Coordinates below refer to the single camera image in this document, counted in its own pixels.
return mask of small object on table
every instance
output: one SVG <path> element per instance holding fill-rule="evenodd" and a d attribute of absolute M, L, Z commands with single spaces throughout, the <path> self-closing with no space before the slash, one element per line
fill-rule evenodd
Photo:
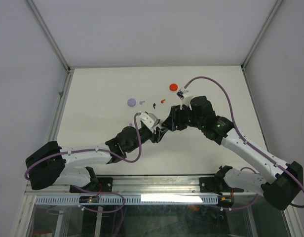
<path fill-rule="evenodd" d="M 178 85 L 176 85 L 174 83 L 170 85 L 170 90 L 171 91 L 177 91 L 177 89 L 178 89 Z"/>
<path fill-rule="evenodd" d="M 133 107 L 137 104 L 137 101 L 134 98 L 128 100 L 128 106 Z"/>

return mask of purple disc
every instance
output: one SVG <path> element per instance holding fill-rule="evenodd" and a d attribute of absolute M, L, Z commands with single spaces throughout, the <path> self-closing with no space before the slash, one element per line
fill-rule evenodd
<path fill-rule="evenodd" d="M 133 99 L 133 98 L 131 98 L 131 99 L 128 100 L 128 106 L 130 106 L 130 107 L 135 106 L 136 103 L 137 103 L 137 101 L 135 99 Z"/>

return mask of robotic arm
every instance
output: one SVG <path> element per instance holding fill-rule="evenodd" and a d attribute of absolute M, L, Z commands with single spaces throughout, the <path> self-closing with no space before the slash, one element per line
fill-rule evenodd
<path fill-rule="evenodd" d="M 111 164 L 119 162 L 120 159 L 135 162 L 141 151 L 134 161 L 126 160 L 126 153 L 132 152 L 148 140 L 153 143 L 160 142 L 167 131 L 195 127 L 201 130 L 206 138 L 235 152 L 259 171 L 259 174 L 253 174 L 224 166 L 215 175 L 217 181 L 231 188 L 255 192 L 264 196 L 275 208 L 286 209 L 301 188 L 279 166 L 289 171 L 301 184 L 303 183 L 302 166 L 295 161 L 288 164 L 259 148 L 259 151 L 272 157 L 275 164 L 270 162 L 261 155 L 261 152 L 249 146 L 253 144 L 251 141 L 246 139 L 244 142 L 239 137 L 233 122 L 215 114 L 206 96 L 192 98 L 184 87 L 177 94 L 182 100 L 181 105 L 172 106 L 168 118 L 162 123 L 155 115 L 140 112 L 139 130 L 130 126 L 125 127 L 115 138 L 96 147 L 74 149 L 59 147 L 56 141 L 48 142 L 26 159 L 28 170 L 25 177 L 29 175 L 27 178 L 31 182 L 32 189 L 40 190 L 53 184 L 69 184 L 93 190 L 97 185 L 97 179 L 94 170 L 87 167 L 88 165 Z"/>

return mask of small red object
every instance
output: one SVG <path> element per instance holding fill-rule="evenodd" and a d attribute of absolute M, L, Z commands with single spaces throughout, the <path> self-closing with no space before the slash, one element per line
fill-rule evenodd
<path fill-rule="evenodd" d="M 176 84 L 171 84 L 170 85 L 170 90 L 171 91 L 177 91 L 177 89 L 178 89 L 178 85 L 176 85 Z"/>

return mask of gray wall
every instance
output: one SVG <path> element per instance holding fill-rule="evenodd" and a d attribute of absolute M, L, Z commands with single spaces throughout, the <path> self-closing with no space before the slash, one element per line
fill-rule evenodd
<path fill-rule="evenodd" d="M 269 150 L 304 167 L 304 0 L 284 2 L 246 76 Z"/>
<path fill-rule="evenodd" d="M 0 0 L 0 237 L 26 186 L 25 158 L 43 145 L 64 79 L 23 0 Z"/>

